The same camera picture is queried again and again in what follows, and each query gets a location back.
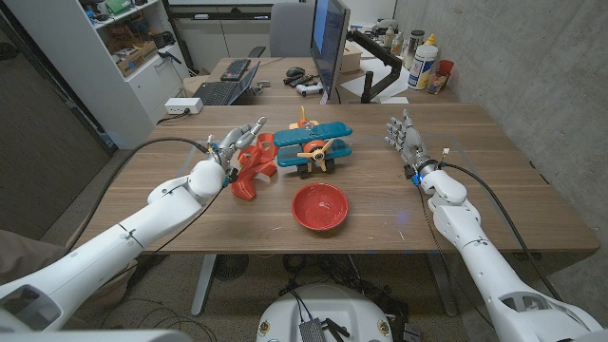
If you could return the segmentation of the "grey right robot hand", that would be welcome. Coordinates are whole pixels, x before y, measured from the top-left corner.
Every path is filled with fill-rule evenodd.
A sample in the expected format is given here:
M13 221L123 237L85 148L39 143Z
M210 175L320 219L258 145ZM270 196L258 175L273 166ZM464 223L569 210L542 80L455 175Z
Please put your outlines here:
M402 120L390 118L387 130L389 134L385 140L401 154L408 176L424 177L436 169L437 161L429 156L428 149L418 130L413 127L413 120L406 109L403 110Z

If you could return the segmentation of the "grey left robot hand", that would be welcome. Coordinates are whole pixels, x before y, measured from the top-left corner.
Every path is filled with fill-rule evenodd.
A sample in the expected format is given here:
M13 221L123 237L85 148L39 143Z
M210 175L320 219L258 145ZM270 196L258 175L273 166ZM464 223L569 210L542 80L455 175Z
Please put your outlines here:
M216 162L225 171L228 171L231 167L230 160L233 155L238 150L248 147L265 123L266 118L262 116L256 123L246 124L242 127L232 129L215 144L210 155L207 157L207 160Z

